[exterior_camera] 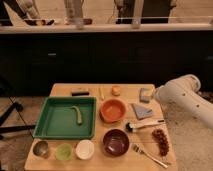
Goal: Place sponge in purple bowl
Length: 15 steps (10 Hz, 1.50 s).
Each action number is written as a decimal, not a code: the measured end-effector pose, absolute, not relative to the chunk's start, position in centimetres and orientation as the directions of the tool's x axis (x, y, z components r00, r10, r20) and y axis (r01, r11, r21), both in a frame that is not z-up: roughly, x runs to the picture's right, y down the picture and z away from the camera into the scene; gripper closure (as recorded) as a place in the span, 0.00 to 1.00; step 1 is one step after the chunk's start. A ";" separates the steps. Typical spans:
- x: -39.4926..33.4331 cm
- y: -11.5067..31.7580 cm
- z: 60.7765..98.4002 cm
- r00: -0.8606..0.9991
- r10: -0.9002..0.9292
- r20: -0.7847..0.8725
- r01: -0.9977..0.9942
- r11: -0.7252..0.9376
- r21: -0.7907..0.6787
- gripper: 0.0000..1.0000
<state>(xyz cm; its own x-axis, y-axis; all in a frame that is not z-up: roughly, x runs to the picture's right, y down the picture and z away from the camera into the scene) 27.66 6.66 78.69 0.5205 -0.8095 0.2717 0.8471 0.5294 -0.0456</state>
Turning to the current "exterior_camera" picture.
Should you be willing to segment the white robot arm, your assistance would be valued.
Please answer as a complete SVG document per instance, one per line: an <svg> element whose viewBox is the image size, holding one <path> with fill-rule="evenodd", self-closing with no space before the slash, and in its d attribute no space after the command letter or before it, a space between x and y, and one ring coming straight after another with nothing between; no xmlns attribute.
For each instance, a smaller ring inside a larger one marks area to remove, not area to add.
<svg viewBox="0 0 213 171"><path fill-rule="evenodd" d="M213 104L197 94L200 88L200 80L187 74L159 86L153 98L159 103L176 103L213 130Z"/></svg>

